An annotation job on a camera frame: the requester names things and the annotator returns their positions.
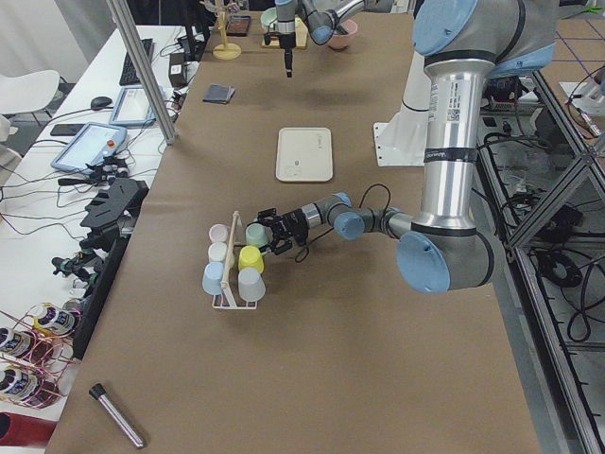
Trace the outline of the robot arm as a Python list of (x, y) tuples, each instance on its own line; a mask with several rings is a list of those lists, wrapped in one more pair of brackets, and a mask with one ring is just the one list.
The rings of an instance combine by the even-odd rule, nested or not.
[(421, 293), (489, 283), (496, 240), (470, 215), (484, 84), (551, 62), (559, 8), (556, 1), (423, 1), (412, 33), (430, 82), (420, 213), (355, 208), (343, 193), (283, 215), (268, 209), (256, 218), (270, 230), (262, 251), (306, 246), (309, 231), (327, 224), (348, 240), (375, 232), (396, 239), (399, 271)]
[[(267, 42), (276, 37), (284, 50), (285, 74), (293, 75), (293, 50), (296, 43), (295, 20), (301, 19), (314, 44), (327, 44), (337, 32), (345, 29), (344, 22), (360, 11), (389, 12), (390, 1), (342, 1), (335, 8), (317, 9), (313, 1), (277, 1), (276, 23), (264, 35)], [(363, 219), (351, 208), (351, 201), (344, 193), (328, 196), (311, 202), (285, 214), (278, 214), (274, 208), (260, 211), (255, 225), (270, 229), (270, 239), (260, 246), (263, 253), (280, 255), (295, 245), (301, 250), (295, 261), (301, 263), (308, 256), (312, 241), (309, 231), (322, 224), (332, 226), (338, 218), (350, 220), (355, 227), (364, 226)]]

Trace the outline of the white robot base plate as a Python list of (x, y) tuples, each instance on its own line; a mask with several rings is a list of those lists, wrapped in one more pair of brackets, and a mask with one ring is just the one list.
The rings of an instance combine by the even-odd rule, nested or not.
[(424, 165), (430, 87), (424, 57), (414, 52), (400, 110), (388, 123), (373, 124), (379, 166)]

